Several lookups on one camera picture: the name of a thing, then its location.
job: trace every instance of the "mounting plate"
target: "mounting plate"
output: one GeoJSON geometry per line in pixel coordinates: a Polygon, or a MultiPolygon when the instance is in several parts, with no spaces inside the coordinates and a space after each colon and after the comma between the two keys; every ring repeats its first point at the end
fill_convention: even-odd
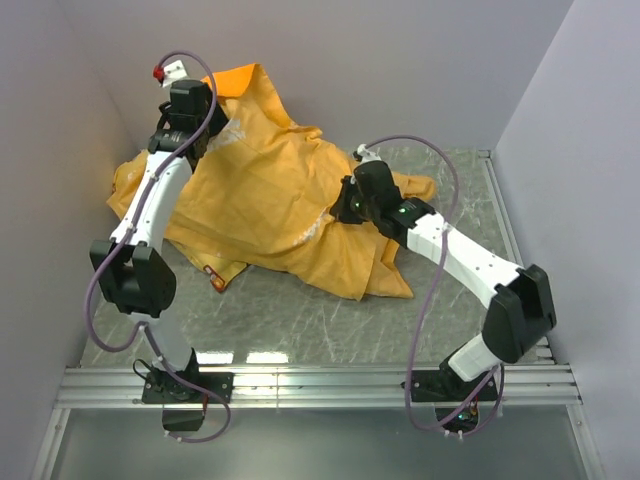
{"type": "MultiPolygon", "coordinates": [[[[411,376],[411,401],[414,403],[462,401],[478,386],[483,378],[484,374],[471,382],[466,382],[464,389],[456,392],[456,395],[447,395],[442,391],[442,374],[439,370],[414,370],[411,376]]],[[[498,388],[496,387],[496,382],[490,380],[478,393],[478,401],[495,402],[497,399],[498,388]]]]}
{"type": "MultiPolygon", "coordinates": [[[[200,373],[197,384],[213,393],[219,395],[225,402],[231,401],[231,390],[233,389],[233,376],[231,372],[207,372],[200,373]]],[[[187,400],[180,400],[172,396],[165,388],[155,389],[151,387],[152,382],[147,376],[147,382],[142,392],[143,404],[147,405],[174,405],[179,403],[201,403],[204,394],[194,392],[194,396],[187,400]]],[[[209,399],[209,403],[219,403],[209,399]]]]}

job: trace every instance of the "orange fabric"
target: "orange fabric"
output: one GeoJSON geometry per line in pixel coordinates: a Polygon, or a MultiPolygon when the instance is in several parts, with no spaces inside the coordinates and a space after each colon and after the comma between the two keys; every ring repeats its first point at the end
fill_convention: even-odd
{"type": "MultiPolygon", "coordinates": [[[[346,298],[410,297],[393,264],[398,245],[371,224],[344,225],[328,213],[353,160],[322,140],[317,127],[291,121],[260,65],[216,73],[215,79],[229,124],[183,189],[166,238],[225,284],[255,264],[346,298]]],[[[120,217],[146,157],[142,152],[116,172],[108,204],[120,217]]],[[[435,194],[430,178],[394,174],[394,180],[405,195],[429,200],[435,194]]]]}

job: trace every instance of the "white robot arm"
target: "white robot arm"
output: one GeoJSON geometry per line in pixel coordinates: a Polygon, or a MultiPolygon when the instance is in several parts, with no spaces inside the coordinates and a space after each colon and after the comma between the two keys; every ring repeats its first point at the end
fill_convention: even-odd
{"type": "Polygon", "coordinates": [[[469,382],[502,362],[517,362],[555,326],[548,277],[535,265],[524,269],[494,255],[422,200],[403,199],[388,165],[364,145],[354,156],[360,165],[343,178],[331,214],[343,223],[371,221],[382,235],[435,263],[447,230],[445,271],[487,309],[482,333],[440,365],[442,381],[433,387],[443,397],[463,396],[460,392],[469,390],[469,382]]]}

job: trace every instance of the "enclosure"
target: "enclosure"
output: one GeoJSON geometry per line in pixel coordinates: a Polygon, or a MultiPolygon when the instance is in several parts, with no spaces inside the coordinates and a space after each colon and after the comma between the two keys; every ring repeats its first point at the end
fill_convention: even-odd
{"type": "MultiPolygon", "coordinates": [[[[2,478],[636,478],[638,14],[630,0],[5,5],[2,478]],[[118,224],[105,203],[114,171],[147,148],[167,100],[152,68],[177,48],[214,71],[261,64],[295,125],[344,151],[398,133],[446,150],[460,179],[452,225],[551,280],[558,325],[506,367],[501,418],[459,443],[406,417],[411,335],[436,272],[426,258],[396,256],[412,298],[356,301],[257,265],[220,293],[165,242],[178,280],[167,314],[202,370],[234,377],[221,438],[163,437],[161,406],[140,401],[131,369],[152,359],[147,344],[100,350],[80,310],[91,242],[118,224]]],[[[438,211],[451,204],[436,152],[375,152],[434,179],[438,211]]],[[[128,337],[101,295],[93,310],[102,338],[128,337]]],[[[485,316],[445,275],[416,368],[435,371],[485,316]]],[[[433,407],[414,411],[432,421],[433,407]]],[[[480,402],[480,417],[490,409],[480,402]]]]}

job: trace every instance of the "cable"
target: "cable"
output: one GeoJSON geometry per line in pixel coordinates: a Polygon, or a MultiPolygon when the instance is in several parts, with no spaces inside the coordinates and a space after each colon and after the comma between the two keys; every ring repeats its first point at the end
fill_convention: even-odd
{"type": "Polygon", "coordinates": [[[198,392],[201,392],[201,393],[207,395],[209,398],[214,399],[217,402],[222,404],[222,406],[226,410],[227,419],[226,419],[224,425],[222,426],[222,428],[220,428],[213,435],[210,435],[210,436],[205,437],[205,438],[200,438],[200,439],[192,439],[192,438],[184,438],[184,437],[181,437],[181,436],[179,436],[177,434],[174,434],[174,433],[170,433],[169,434],[171,437],[173,437],[176,440],[181,441],[181,442],[185,442],[185,443],[203,443],[203,442],[208,442],[209,440],[213,440],[215,438],[218,438],[220,435],[222,435],[225,432],[225,430],[227,429],[227,427],[231,423],[231,409],[229,408],[229,405],[227,404],[227,402],[225,402],[223,398],[221,398],[219,395],[215,394],[214,392],[211,392],[211,391],[209,391],[209,390],[207,390],[205,388],[202,388],[202,387],[200,387],[198,385],[195,385],[195,384],[193,384],[193,383],[181,378],[180,376],[178,376],[176,374],[176,372],[173,371],[173,369],[171,368],[169,363],[164,359],[164,356],[162,355],[162,352],[160,351],[160,348],[158,347],[157,342],[153,338],[153,334],[151,333],[150,329],[148,328],[149,324],[147,322],[144,322],[144,321],[137,322],[136,325],[133,327],[133,330],[131,331],[131,335],[129,336],[127,341],[125,343],[123,343],[122,345],[118,345],[118,346],[114,347],[114,346],[106,344],[105,342],[103,342],[100,339],[100,337],[98,336],[98,334],[95,331],[95,327],[93,326],[93,318],[92,318],[92,315],[91,315],[91,298],[93,297],[93,292],[95,291],[95,288],[96,288],[96,286],[98,284],[98,281],[100,280],[100,277],[104,274],[104,271],[107,269],[109,264],[120,253],[120,251],[124,248],[124,246],[127,245],[127,242],[131,239],[131,237],[133,236],[134,232],[136,231],[136,227],[138,225],[138,221],[140,220],[140,216],[142,215],[142,211],[144,210],[145,204],[146,204],[146,202],[147,202],[147,200],[149,198],[149,195],[151,193],[151,190],[153,189],[153,186],[159,180],[160,176],[162,175],[162,172],[164,172],[164,170],[167,168],[167,166],[169,166],[169,164],[171,164],[171,162],[173,162],[176,158],[180,157],[185,152],[185,150],[187,148],[189,148],[191,146],[191,144],[193,144],[193,142],[195,142],[200,137],[200,135],[202,135],[202,133],[205,131],[205,129],[208,128],[209,122],[211,121],[211,118],[213,117],[213,112],[214,112],[215,107],[216,107],[216,99],[218,97],[218,92],[216,90],[216,82],[215,82],[215,78],[213,77],[213,73],[212,73],[211,69],[209,68],[209,66],[206,64],[206,62],[200,56],[198,56],[195,53],[192,53],[190,51],[187,51],[187,50],[174,50],[173,52],[170,52],[170,53],[166,54],[164,57],[162,57],[160,59],[160,61],[158,62],[158,64],[154,67],[154,77],[156,76],[156,72],[160,68],[162,68],[162,66],[164,65],[164,63],[168,59],[170,59],[170,58],[172,58],[174,56],[177,56],[177,55],[184,55],[184,56],[187,56],[187,57],[190,57],[190,58],[194,59],[204,69],[205,73],[207,74],[207,77],[209,77],[209,82],[211,84],[211,90],[212,90],[212,94],[213,94],[212,95],[213,101],[211,103],[211,106],[209,107],[209,111],[207,112],[207,115],[206,115],[204,121],[202,122],[202,125],[200,125],[200,127],[198,127],[198,129],[193,133],[193,135],[191,135],[182,145],[180,145],[176,150],[171,152],[169,154],[169,156],[167,156],[167,158],[158,166],[158,168],[151,175],[151,177],[149,179],[149,182],[147,183],[147,185],[145,186],[144,190],[140,194],[140,200],[138,201],[138,205],[136,206],[136,209],[134,210],[134,213],[133,213],[132,218],[131,218],[131,223],[127,227],[127,231],[126,231],[125,235],[122,237],[120,242],[118,242],[116,244],[115,248],[109,253],[109,255],[107,255],[107,257],[100,264],[100,266],[96,269],[95,273],[91,277],[91,280],[89,280],[89,285],[87,286],[87,291],[85,292],[85,297],[84,297],[84,302],[83,302],[83,317],[84,317],[84,322],[85,322],[85,326],[86,326],[86,329],[87,329],[87,333],[88,333],[89,337],[91,338],[91,340],[96,345],[98,345],[98,347],[100,347],[102,350],[105,350],[105,351],[110,352],[110,353],[122,352],[123,350],[126,350],[127,348],[129,348],[133,344],[133,342],[135,341],[137,333],[140,330],[144,330],[145,336],[147,337],[147,340],[149,342],[149,345],[151,346],[151,349],[153,350],[153,352],[156,355],[156,357],[158,357],[158,360],[160,361],[160,363],[164,367],[165,371],[169,374],[169,376],[171,378],[173,378],[176,382],[179,382],[180,384],[184,385],[185,387],[191,388],[191,389],[196,390],[198,392]]]}
{"type": "MultiPolygon", "coordinates": [[[[438,267],[436,268],[436,273],[433,277],[433,281],[431,282],[431,286],[425,295],[424,302],[422,303],[422,307],[420,308],[420,313],[418,314],[418,319],[416,322],[416,331],[411,339],[411,348],[409,349],[409,359],[407,361],[407,373],[405,376],[405,389],[404,389],[404,404],[407,410],[407,415],[409,416],[409,420],[412,425],[418,430],[422,431],[433,431],[439,428],[443,428],[445,424],[453,420],[462,410],[464,410],[465,406],[473,400],[473,398],[482,390],[482,388],[489,382],[491,377],[495,374],[498,367],[493,367],[482,379],[482,381],[478,384],[478,386],[469,394],[467,398],[463,400],[463,402],[451,412],[449,415],[444,417],[437,423],[433,425],[422,425],[420,424],[415,417],[413,416],[413,411],[411,410],[411,386],[412,386],[412,373],[413,368],[415,366],[416,353],[418,350],[418,341],[420,340],[420,333],[422,332],[422,328],[424,327],[424,322],[426,320],[427,310],[431,305],[431,301],[433,300],[433,296],[435,294],[436,288],[440,283],[440,279],[442,278],[442,274],[444,272],[445,262],[447,260],[447,253],[449,248],[449,226],[451,225],[451,220],[453,217],[453,213],[458,206],[458,199],[460,196],[460,179],[458,177],[458,172],[456,167],[453,165],[453,162],[449,158],[449,156],[441,150],[437,145],[431,143],[429,140],[424,138],[415,136],[415,135],[390,135],[387,137],[380,138],[366,145],[366,148],[372,148],[376,145],[379,145],[383,142],[388,142],[391,140],[413,140],[415,142],[422,143],[426,145],[431,150],[435,151],[444,162],[449,167],[451,171],[451,175],[453,176],[453,199],[451,200],[451,205],[449,206],[449,210],[443,215],[444,220],[446,222],[445,228],[442,229],[442,247],[440,260],[438,261],[438,267]]],[[[500,403],[502,402],[502,394],[504,392],[504,366],[501,366],[500,369],[501,380],[500,380],[500,392],[498,393],[498,399],[493,407],[493,410],[487,417],[487,419],[478,425],[472,432],[477,432],[478,430],[483,429],[489,421],[493,419],[495,416],[500,403]]],[[[463,436],[470,435],[471,432],[463,434],[463,436]]]]}

